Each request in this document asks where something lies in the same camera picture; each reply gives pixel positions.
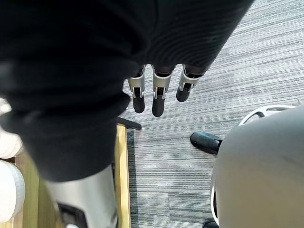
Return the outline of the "right robot hand black cloth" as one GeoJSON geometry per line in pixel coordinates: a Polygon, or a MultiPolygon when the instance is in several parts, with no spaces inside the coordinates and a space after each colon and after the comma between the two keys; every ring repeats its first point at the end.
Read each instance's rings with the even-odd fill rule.
{"type": "Polygon", "coordinates": [[[1,127],[19,135],[65,226],[117,225],[112,162],[124,81],[141,66],[204,73],[250,0],[3,0],[1,127]]]}

